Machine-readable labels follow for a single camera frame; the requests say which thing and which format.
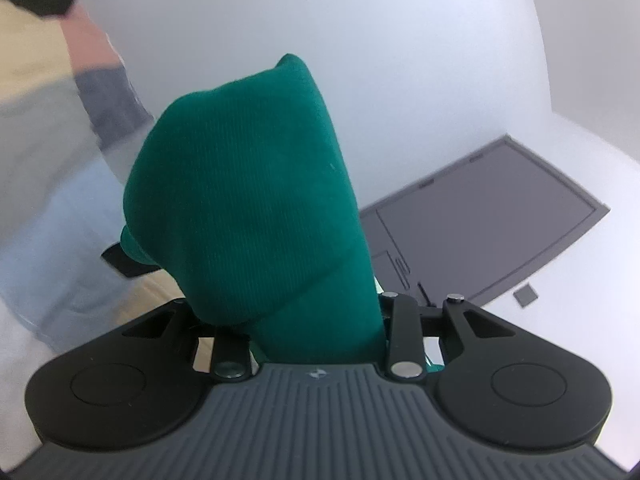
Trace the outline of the green hooded sweatshirt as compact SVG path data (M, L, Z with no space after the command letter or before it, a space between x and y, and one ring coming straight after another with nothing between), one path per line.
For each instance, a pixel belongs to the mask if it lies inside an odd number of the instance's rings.
M258 359L373 363L386 338L332 120L306 64L182 96L146 137L120 244L171 275L195 315Z

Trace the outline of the grey bedroom door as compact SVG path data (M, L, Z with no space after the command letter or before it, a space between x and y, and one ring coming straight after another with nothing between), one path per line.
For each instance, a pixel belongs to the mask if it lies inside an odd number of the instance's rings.
M510 136L360 212L378 284L425 306L458 292L481 307L608 214L582 186Z

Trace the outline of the patchwork bed sheet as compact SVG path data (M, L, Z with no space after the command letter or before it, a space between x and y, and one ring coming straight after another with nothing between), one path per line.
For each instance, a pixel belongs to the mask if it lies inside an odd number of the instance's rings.
M39 445L24 403L55 356L180 296L165 272L103 260L154 119L111 41L74 4L40 18L1 5L1 467Z

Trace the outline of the grey switch beside door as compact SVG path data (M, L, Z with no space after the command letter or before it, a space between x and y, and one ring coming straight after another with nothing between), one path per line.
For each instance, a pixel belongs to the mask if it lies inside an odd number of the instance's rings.
M526 308L538 299L538 294L531 284L526 284L516 290L513 297L521 308Z

